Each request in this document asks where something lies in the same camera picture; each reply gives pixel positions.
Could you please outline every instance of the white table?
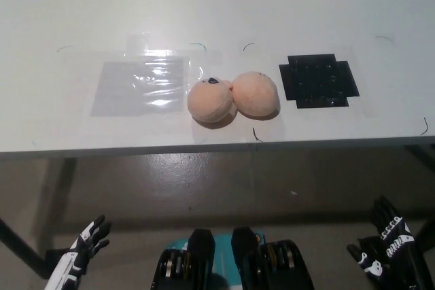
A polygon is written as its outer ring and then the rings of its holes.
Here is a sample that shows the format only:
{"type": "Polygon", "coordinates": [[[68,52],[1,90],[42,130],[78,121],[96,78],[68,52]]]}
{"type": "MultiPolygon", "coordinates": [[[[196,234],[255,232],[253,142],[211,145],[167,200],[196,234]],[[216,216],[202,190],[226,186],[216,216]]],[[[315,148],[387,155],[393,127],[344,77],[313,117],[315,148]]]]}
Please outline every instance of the white table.
{"type": "MultiPolygon", "coordinates": [[[[0,156],[83,156],[267,147],[435,143],[433,0],[0,0],[0,156]],[[145,34],[148,49],[201,56],[204,77],[257,70],[277,84],[281,113],[238,115],[207,130],[183,111],[90,114],[107,57],[145,34]],[[254,42],[245,52],[244,45],[254,42]],[[360,97],[297,109],[279,65],[335,53],[360,97]]],[[[186,84],[190,87],[192,79],[186,84]]]]}

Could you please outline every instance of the pink plush ball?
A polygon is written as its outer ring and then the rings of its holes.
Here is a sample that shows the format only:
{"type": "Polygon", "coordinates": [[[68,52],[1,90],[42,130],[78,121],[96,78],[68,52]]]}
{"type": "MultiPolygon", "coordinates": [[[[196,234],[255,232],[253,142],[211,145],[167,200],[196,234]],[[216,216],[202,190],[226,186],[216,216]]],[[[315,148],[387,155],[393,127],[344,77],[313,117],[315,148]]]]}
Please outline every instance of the pink plush ball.
{"type": "Polygon", "coordinates": [[[266,117],[279,110],[277,86],[263,73],[248,71],[232,82],[232,96],[240,112],[266,117]]]}
{"type": "Polygon", "coordinates": [[[233,106],[231,83],[217,78],[196,83],[188,95],[188,110],[199,122],[214,123],[225,118],[233,106]]]}

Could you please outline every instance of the stuffed toy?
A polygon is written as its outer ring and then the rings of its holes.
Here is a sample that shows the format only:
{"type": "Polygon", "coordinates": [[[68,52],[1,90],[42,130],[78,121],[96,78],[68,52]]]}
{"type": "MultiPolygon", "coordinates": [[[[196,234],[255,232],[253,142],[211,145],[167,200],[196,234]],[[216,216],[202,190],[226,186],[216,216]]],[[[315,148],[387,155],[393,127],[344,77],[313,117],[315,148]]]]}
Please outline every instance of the stuffed toy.
{"type": "Polygon", "coordinates": [[[232,84],[218,78],[196,83],[188,95],[188,110],[200,123],[215,124],[236,111],[232,101],[232,84]]]}
{"type": "Polygon", "coordinates": [[[210,128],[229,124],[237,109],[253,119],[275,117],[279,113],[275,83],[263,73],[249,71],[233,83],[215,77],[204,79],[196,83],[188,95],[190,114],[198,123],[210,128]]]}
{"type": "Polygon", "coordinates": [[[279,112],[277,86],[257,71],[243,73],[233,81],[232,97],[237,109],[254,119],[274,117],[279,112]]]}

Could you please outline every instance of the floor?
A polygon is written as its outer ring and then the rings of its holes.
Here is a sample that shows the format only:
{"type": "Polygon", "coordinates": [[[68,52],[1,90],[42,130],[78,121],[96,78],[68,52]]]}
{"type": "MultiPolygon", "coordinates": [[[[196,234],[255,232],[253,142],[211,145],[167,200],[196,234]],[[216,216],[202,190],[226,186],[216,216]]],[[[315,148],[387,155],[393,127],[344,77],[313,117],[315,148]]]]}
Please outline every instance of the floor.
{"type": "MultiPolygon", "coordinates": [[[[386,195],[411,231],[435,215],[435,175],[402,148],[182,153],[0,162],[0,217],[33,248],[68,247],[96,216],[114,227],[81,290],[149,289],[165,246],[195,227],[252,225],[300,247],[315,288],[372,289],[346,244],[375,233],[386,195]]],[[[435,273],[435,251],[426,254],[435,273]]],[[[2,289],[43,289],[0,245],[2,289]]]]}

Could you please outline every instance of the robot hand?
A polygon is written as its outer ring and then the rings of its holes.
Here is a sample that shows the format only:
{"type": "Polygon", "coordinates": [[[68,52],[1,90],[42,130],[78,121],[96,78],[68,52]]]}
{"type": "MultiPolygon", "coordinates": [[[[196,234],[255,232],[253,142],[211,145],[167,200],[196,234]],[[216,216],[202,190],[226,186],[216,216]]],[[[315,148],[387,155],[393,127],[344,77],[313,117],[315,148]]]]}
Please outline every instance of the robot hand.
{"type": "Polygon", "coordinates": [[[411,231],[385,197],[375,200],[371,221],[377,228],[386,255],[376,253],[375,247],[381,246],[371,247],[363,240],[360,240],[361,249],[353,244],[347,247],[369,279],[380,289],[434,289],[425,259],[411,231]]]}
{"type": "Polygon", "coordinates": [[[361,248],[354,244],[347,245],[347,250],[351,256],[358,262],[358,265],[365,271],[367,277],[377,285],[379,289],[393,290],[404,289],[400,286],[400,282],[396,275],[392,273],[389,266],[379,262],[374,255],[364,250],[364,246],[360,243],[361,248]]]}
{"type": "Polygon", "coordinates": [[[61,257],[45,290],[75,290],[80,278],[86,274],[91,258],[109,244],[103,240],[110,232],[110,222],[98,217],[75,239],[70,249],[61,257]]]}

